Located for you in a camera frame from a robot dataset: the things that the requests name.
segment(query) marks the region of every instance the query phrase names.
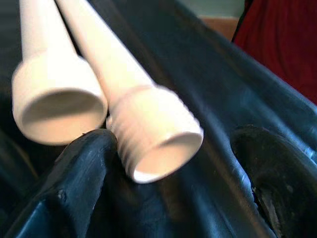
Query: white plastic pipe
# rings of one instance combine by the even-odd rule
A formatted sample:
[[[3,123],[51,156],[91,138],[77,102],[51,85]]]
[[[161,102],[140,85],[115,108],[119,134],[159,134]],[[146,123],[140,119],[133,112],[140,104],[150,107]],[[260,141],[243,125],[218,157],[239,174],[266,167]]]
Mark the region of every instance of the white plastic pipe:
[[[86,0],[56,0],[109,103],[109,128],[127,174],[158,180],[200,148],[203,130],[177,95],[157,86]]]
[[[43,144],[67,144],[99,127],[107,102],[78,57],[53,0],[20,0],[23,61],[12,79],[13,116]]]

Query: plastic tube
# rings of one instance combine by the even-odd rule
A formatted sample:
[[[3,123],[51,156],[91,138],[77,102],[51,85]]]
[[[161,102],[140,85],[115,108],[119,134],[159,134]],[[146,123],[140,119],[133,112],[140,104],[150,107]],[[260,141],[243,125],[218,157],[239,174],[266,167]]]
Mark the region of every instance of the plastic tube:
[[[57,0],[109,103],[109,128],[127,174],[158,180],[200,148],[203,130],[177,95],[157,86],[86,0]]]
[[[78,57],[53,0],[20,0],[23,61],[12,79],[14,120],[43,144],[67,144],[105,120],[107,102]]]

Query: hollow end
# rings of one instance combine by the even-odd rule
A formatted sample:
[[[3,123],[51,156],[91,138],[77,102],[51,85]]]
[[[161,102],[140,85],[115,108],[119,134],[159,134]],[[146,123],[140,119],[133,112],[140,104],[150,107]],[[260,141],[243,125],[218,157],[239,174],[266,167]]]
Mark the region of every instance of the hollow end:
[[[36,98],[24,109],[20,130],[48,145],[68,144],[102,125],[107,109],[97,96],[76,89],[58,89]]]
[[[132,179],[149,183],[173,173],[196,154],[202,141],[203,133],[193,132],[169,138],[142,156],[132,172]]]

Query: red cloth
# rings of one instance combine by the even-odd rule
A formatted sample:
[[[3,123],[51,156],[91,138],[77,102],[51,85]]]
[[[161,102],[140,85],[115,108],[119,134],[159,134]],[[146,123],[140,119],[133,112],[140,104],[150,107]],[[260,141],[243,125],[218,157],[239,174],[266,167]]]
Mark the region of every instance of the red cloth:
[[[316,0],[254,0],[234,43],[317,104]]]

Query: red fabric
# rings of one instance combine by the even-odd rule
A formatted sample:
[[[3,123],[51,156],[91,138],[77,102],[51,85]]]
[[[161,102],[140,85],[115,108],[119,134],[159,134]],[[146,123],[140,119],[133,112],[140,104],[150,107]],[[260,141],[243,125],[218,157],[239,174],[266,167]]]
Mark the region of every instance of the red fabric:
[[[316,0],[254,0],[234,43],[317,104]]]

